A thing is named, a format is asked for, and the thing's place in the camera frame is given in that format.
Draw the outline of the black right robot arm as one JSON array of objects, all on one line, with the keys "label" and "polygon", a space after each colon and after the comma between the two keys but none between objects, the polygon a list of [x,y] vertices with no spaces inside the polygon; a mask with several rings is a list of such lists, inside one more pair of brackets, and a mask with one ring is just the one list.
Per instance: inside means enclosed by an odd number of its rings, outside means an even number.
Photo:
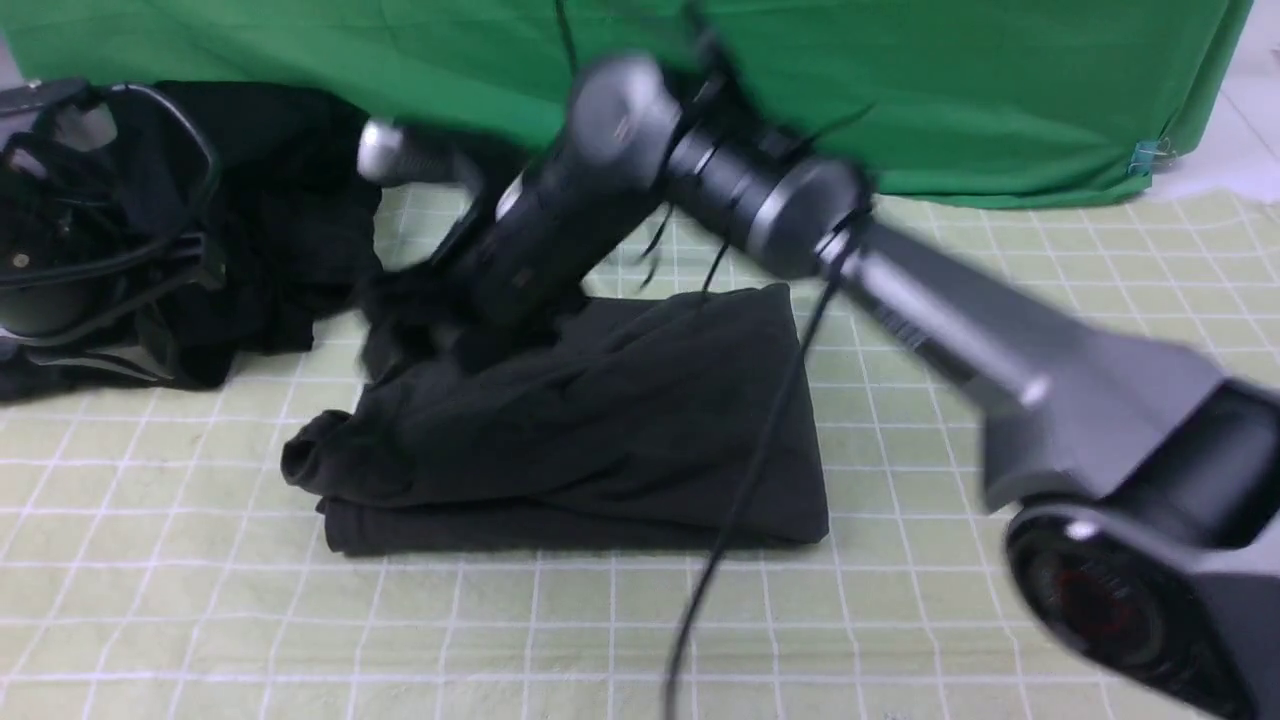
[{"label": "black right robot arm", "polygon": [[1277,391],[878,222],[861,167],[767,120],[724,51],[699,64],[596,59],[553,143],[509,181],[425,126],[365,124],[365,179],[475,196],[410,273],[433,343],[471,365],[512,352],[650,210],[677,208],[778,279],[823,279],[979,409],[986,506],[1020,505],[1007,568],[1061,643],[1215,717],[1275,719]]}]

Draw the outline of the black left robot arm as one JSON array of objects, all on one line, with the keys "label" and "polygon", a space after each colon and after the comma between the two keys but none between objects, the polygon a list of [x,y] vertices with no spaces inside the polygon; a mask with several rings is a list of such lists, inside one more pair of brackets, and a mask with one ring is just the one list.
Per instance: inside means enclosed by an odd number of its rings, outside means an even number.
[{"label": "black left robot arm", "polygon": [[[118,104],[152,104],[195,146],[204,170],[174,186],[174,209],[143,201],[129,168],[163,160],[160,142],[122,138]],[[166,386],[180,350],[160,302],[182,287],[220,290],[221,245],[205,227],[221,163],[172,97],[147,85],[81,77],[3,91],[3,343],[36,366],[76,368]]]}]

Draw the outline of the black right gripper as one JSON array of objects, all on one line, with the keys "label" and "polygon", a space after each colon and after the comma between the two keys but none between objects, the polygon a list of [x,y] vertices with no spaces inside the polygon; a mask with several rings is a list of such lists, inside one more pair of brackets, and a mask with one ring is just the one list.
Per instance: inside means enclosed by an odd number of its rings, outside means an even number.
[{"label": "black right gripper", "polygon": [[448,360],[466,374],[549,348],[559,324],[590,302],[576,286],[513,329],[480,320],[434,270],[383,272],[355,295],[367,332],[360,351],[366,375],[394,375],[419,363]]}]

